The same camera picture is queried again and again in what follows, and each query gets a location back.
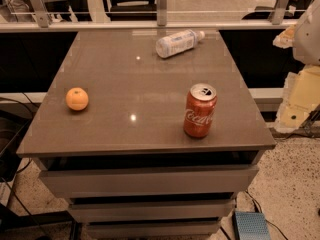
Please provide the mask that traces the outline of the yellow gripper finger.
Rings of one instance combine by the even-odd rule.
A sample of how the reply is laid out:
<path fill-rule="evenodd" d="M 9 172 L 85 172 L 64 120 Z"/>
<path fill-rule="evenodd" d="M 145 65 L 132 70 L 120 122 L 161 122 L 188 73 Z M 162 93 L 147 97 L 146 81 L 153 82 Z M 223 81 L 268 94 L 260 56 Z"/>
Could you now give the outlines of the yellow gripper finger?
<path fill-rule="evenodd" d="M 283 88 L 283 101 L 275 120 L 276 131 L 294 131 L 320 105 L 320 67 L 305 66 L 289 72 Z"/>
<path fill-rule="evenodd" d="M 277 35 L 273 40 L 273 45 L 286 49 L 293 46 L 294 36 L 295 36 L 295 25 L 291 25 L 285 30 L 283 30 L 279 35 Z"/>

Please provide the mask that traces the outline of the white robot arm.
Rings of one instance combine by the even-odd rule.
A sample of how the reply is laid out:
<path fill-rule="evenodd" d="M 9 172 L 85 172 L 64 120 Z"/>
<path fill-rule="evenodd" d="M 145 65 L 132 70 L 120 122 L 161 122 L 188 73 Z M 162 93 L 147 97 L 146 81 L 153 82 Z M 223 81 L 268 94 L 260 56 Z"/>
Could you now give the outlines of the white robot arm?
<path fill-rule="evenodd" d="M 298 73 L 288 73 L 276 114 L 275 130 L 291 133 L 320 105 L 320 0 L 314 0 L 295 25 L 277 35 L 273 45 L 292 47 L 294 59 L 304 64 Z"/>

